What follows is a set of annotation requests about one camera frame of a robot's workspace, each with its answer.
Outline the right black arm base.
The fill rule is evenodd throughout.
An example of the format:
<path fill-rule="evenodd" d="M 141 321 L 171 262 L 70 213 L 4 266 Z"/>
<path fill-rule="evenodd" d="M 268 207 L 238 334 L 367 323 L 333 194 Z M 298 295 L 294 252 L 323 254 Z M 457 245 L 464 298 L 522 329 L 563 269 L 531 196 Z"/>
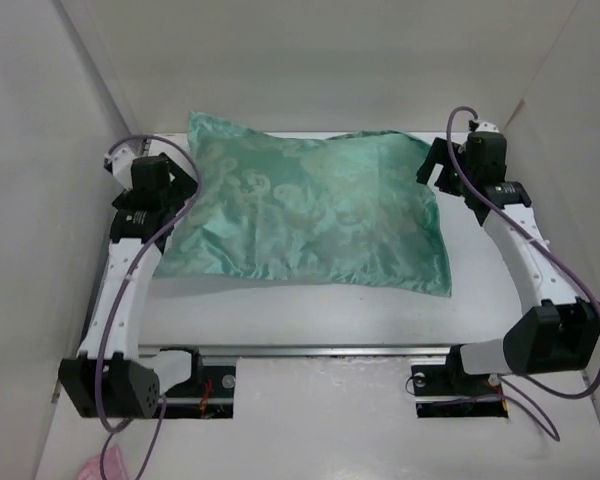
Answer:
<path fill-rule="evenodd" d="M 419 419 L 507 418 L 508 408 L 498 377 L 464 372 L 460 347 L 454 346 L 443 363 L 416 360 L 405 390 L 415 398 Z"/>

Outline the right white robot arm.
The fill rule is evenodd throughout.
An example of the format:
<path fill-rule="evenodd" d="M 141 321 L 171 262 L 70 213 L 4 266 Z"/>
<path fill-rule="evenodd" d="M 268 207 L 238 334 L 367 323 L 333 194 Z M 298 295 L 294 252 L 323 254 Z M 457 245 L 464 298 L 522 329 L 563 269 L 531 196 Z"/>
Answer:
<path fill-rule="evenodd" d="M 446 387 L 464 394 L 480 376 L 530 376 L 584 369 L 600 336 L 593 304 L 582 298 L 548 259 L 531 199 L 506 175 L 505 137 L 470 133 L 464 144 L 436 138 L 416 179 L 463 198 L 498 248 L 516 287 L 522 317 L 501 339 L 456 345 L 443 370 Z"/>

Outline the light blue pillowcase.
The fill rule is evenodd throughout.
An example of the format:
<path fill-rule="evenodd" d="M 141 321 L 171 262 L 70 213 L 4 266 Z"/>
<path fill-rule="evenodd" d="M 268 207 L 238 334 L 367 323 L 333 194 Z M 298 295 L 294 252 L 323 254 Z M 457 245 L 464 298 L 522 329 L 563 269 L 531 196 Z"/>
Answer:
<path fill-rule="evenodd" d="M 202 274 L 401 288 L 448 297 L 449 256 L 429 147 L 398 131 L 281 138 L 189 117 L 202 192 L 175 229 L 160 278 Z"/>

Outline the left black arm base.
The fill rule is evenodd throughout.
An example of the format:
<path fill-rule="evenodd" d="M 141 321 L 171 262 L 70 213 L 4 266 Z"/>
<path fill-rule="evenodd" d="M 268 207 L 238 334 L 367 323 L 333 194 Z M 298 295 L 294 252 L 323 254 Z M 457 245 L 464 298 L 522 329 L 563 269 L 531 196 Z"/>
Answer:
<path fill-rule="evenodd" d="M 166 398 L 167 420 L 233 417 L 235 364 L 207 362 L 197 348 L 162 349 L 142 363 L 158 376 L 158 395 Z"/>

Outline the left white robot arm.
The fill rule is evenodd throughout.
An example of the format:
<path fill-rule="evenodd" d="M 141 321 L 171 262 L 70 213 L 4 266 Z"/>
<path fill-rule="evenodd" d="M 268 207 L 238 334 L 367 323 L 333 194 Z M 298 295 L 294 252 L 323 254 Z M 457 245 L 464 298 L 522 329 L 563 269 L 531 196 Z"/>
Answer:
<path fill-rule="evenodd" d="M 151 279 L 198 184 L 165 153 L 120 150 L 109 168 L 124 189 L 113 201 L 106 269 L 86 336 L 58 377 L 83 418 L 151 418 L 171 388 L 189 397 L 203 387 L 197 350 L 169 347 L 148 363 L 139 354 Z"/>

